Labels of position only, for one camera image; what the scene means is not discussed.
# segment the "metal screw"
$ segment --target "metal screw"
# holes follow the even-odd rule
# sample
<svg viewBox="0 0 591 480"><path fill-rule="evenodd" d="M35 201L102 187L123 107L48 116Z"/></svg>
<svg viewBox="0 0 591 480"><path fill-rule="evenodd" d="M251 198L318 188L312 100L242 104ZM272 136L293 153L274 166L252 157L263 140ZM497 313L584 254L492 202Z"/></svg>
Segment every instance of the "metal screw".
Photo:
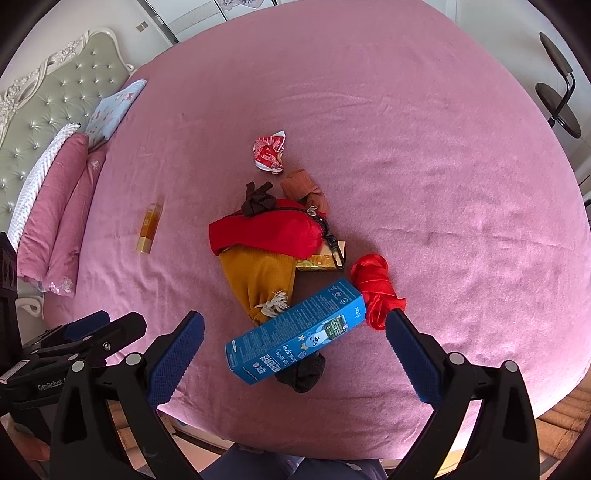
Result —
<svg viewBox="0 0 591 480"><path fill-rule="evenodd" d="M453 352L449 354L449 361L454 365L461 365L464 363L464 356L461 353Z"/></svg>
<svg viewBox="0 0 591 480"><path fill-rule="evenodd" d="M74 364L72 365L72 371L73 372L79 372L80 370L82 370L84 368L84 362L82 360L77 360L74 362Z"/></svg>
<svg viewBox="0 0 591 480"><path fill-rule="evenodd" d="M130 353L125 357L125 363L128 365L137 365L142 361L142 356L139 353Z"/></svg>
<svg viewBox="0 0 591 480"><path fill-rule="evenodd" d="M517 366L517 364L513 361L513 360L507 360L505 362L505 368L509 371L509 372L517 372L519 370L519 367Z"/></svg>

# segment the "blue pants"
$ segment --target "blue pants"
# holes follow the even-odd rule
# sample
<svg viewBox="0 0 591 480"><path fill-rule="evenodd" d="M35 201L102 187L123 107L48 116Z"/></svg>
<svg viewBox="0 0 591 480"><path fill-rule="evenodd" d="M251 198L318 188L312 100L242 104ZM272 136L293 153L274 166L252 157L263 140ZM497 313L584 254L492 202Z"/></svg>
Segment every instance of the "blue pants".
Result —
<svg viewBox="0 0 591 480"><path fill-rule="evenodd" d="M234 444L208 466L204 480L387 480L379 460L302 459L272 452L253 453Z"/></svg>

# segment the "upholstered headboard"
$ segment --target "upholstered headboard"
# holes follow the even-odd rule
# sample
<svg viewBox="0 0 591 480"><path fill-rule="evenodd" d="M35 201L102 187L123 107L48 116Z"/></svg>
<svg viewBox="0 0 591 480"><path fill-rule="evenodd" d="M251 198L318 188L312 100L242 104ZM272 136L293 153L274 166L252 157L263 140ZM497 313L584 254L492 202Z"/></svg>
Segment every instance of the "upholstered headboard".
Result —
<svg viewBox="0 0 591 480"><path fill-rule="evenodd" d="M0 96L0 231L8 230L22 184L55 134L69 123L84 131L100 100L132 71L115 34L101 28L70 42Z"/></svg>

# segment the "white pillow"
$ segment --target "white pillow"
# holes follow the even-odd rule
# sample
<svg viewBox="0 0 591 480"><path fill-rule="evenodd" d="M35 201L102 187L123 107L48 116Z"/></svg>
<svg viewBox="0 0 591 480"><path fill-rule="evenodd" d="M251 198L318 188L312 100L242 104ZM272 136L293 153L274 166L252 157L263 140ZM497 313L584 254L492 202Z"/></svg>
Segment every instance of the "white pillow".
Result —
<svg viewBox="0 0 591 480"><path fill-rule="evenodd" d="M18 195L17 204L14 206L12 219L10 220L10 227L8 228L8 240L10 241L14 251L18 250L18 244L21 241L22 231L33 208L33 203L37 199L37 194L41 189L43 180L49 171L49 167L53 163L54 158L60 151L64 142L71 137L76 130L80 128L80 124L67 124L61 128L57 133L47 149L42 153L37 163L33 166L25 183L22 185L21 193Z"/></svg>

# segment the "nasal spray box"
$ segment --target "nasal spray box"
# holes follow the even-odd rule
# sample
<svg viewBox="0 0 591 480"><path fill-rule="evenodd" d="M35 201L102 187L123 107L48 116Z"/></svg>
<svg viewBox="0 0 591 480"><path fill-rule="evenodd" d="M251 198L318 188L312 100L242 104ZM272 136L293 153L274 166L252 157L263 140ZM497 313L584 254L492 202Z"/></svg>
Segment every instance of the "nasal spray box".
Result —
<svg viewBox="0 0 591 480"><path fill-rule="evenodd" d="M328 345L364 319L361 293L341 279L228 342L228 365L252 385Z"/></svg>

